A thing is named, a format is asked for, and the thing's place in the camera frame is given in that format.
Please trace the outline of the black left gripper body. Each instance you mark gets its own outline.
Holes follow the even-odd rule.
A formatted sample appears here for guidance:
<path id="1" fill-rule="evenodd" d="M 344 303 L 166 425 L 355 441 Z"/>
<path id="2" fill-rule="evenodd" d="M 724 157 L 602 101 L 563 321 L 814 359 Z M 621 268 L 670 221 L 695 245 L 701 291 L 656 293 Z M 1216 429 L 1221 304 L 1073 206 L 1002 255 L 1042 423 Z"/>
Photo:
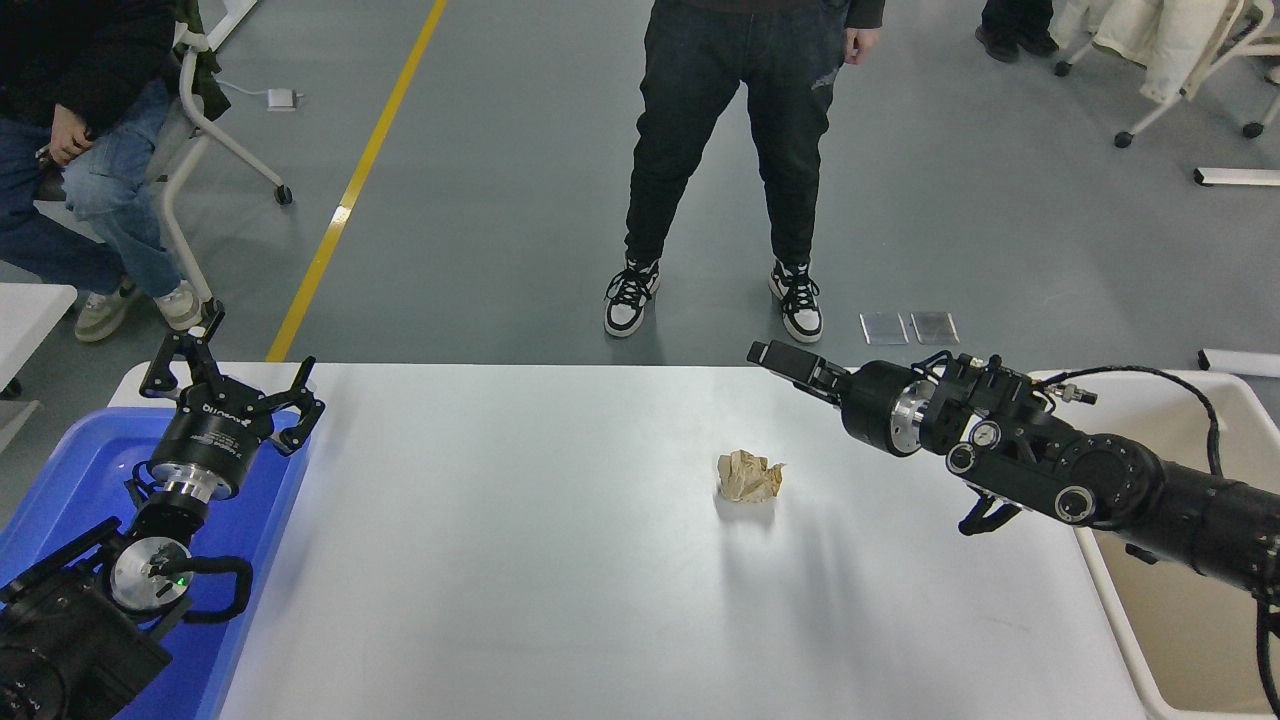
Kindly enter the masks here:
<path id="1" fill-rule="evenodd" d="M 178 411 L 161 437 L 150 474 L 157 480 L 177 468 L 211 471 L 224 483 L 241 483 L 274 429 L 262 391 L 230 379 L 221 389 L 192 384 L 178 396 Z"/>

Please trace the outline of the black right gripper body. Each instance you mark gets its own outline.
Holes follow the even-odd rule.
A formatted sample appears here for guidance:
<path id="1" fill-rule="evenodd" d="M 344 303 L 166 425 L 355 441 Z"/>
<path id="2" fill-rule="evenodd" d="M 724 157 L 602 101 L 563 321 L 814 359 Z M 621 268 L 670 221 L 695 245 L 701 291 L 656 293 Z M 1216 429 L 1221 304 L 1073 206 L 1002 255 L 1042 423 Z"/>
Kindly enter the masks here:
<path id="1" fill-rule="evenodd" d="M 861 365 L 847 379 L 840 402 L 844 429 L 879 451 L 913 454 L 913 372 L 886 361 Z"/>

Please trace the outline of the seated person's hand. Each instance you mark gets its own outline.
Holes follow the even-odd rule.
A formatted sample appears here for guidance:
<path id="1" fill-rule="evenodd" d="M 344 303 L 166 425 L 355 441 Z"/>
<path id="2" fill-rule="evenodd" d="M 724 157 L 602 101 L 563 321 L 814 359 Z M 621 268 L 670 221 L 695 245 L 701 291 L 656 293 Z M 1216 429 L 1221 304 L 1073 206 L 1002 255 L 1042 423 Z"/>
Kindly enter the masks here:
<path id="1" fill-rule="evenodd" d="M 56 104 L 52 111 L 47 155 L 59 167 L 86 154 L 93 146 L 86 120 L 69 108 Z"/>

